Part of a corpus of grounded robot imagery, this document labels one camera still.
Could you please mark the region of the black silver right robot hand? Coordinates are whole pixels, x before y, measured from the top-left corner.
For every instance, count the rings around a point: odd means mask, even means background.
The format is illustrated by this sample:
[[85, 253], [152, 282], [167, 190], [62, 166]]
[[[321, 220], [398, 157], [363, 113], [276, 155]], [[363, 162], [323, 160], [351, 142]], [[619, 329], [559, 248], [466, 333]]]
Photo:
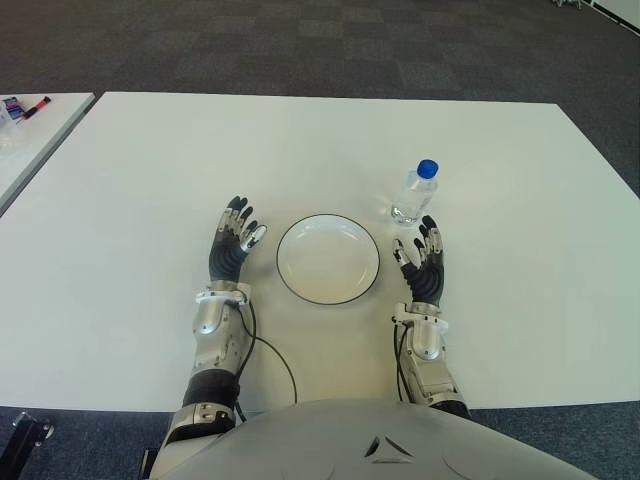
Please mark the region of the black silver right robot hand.
[[422, 217], [419, 232], [421, 237], [415, 237], [413, 240], [419, 254], [418, 265], [411, 261], [398, 238], [393, 241], [393, 257], [409, 286], [412, 301], [439, 307], [445, 285], [442, 236], [430, 215]]

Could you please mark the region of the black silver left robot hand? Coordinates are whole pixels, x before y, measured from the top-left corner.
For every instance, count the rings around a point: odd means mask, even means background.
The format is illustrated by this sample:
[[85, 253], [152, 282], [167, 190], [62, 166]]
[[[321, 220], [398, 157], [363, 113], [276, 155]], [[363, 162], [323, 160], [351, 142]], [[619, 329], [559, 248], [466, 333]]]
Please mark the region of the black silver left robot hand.
[[267, 226], [248, 221], [253, 207], [246, 197], [235, 196], [224, 209], [209, 254], [211, 281], [239, 281], [242, 266], [249, 253], [267, 233]]

